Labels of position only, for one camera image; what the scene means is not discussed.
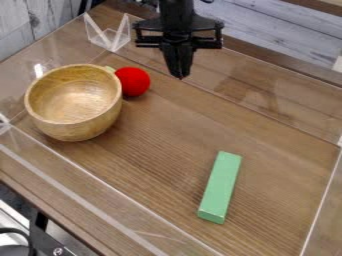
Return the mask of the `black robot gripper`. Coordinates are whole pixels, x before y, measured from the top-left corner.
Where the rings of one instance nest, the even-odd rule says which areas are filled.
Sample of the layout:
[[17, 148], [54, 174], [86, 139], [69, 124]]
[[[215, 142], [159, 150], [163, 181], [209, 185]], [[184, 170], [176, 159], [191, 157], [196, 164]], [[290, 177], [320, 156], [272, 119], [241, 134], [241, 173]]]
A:
[[[176, 78], [185, 78], [189, 75], [193, 48], [221, 48], [223, 27], [224, 24], [220, 21], [195, 13], [187, 18], [157, 17], [136, 21], [132, 25], [136, 33], [136, 46], [144, 48], [160, 47], [169, 74]], [[172, 45], [180, 45], [179, 61], [177, 51]]]

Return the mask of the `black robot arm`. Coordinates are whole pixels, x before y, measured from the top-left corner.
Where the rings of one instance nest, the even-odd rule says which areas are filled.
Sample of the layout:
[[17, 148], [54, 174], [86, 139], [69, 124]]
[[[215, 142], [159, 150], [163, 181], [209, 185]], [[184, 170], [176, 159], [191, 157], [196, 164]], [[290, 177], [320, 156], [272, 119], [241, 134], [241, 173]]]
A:
[[157, 1], [159, 16], [132, 25], [135, 44], [141, 48], [157, 48], [169, 74], [183, 79], [191, 73], [195, 51], [223, 47], [224, 24], [195, 12], [193, 0]]

